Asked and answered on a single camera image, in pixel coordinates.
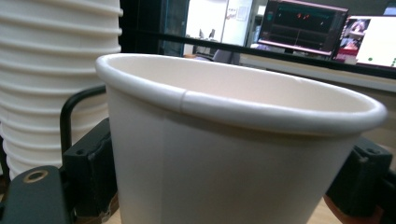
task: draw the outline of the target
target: wooden table surface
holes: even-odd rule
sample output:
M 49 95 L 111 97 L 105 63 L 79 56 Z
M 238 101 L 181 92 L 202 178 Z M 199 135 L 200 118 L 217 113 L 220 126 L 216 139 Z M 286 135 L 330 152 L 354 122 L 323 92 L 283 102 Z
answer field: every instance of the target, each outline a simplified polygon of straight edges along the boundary
M 120 210 L 114 213 L 106 224 L 121 224 Z M 341 222 L 332 214 L 326 203 L 321 200 L 307 224 L 341 224 Z

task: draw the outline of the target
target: stack of cups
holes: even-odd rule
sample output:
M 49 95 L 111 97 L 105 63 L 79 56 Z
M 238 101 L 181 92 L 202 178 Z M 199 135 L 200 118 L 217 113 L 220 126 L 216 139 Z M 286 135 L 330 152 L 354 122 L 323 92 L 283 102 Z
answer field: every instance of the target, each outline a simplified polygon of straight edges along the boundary
M 10 177 L 62 165 L 60 114 L 73 94 L 103 85 L 97 57 L 120 52 L 120 1 L 0 0 L 0 134 Z M 108 117 L 106 96 L 72 114 L 75 143 Z

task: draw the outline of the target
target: stacked white cup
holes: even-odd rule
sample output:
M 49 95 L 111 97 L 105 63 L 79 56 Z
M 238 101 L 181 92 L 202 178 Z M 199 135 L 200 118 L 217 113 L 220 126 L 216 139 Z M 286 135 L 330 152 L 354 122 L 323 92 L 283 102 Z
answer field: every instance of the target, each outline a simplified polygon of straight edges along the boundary
M 0 0 L 0 134 L 10 177 L 62 165 L 60 114 L 73 94 L 103 85 L 97 57 L 120 52 L 120 1 Z M 106 96 L 72 114 L 75 143 L 106 118 Z

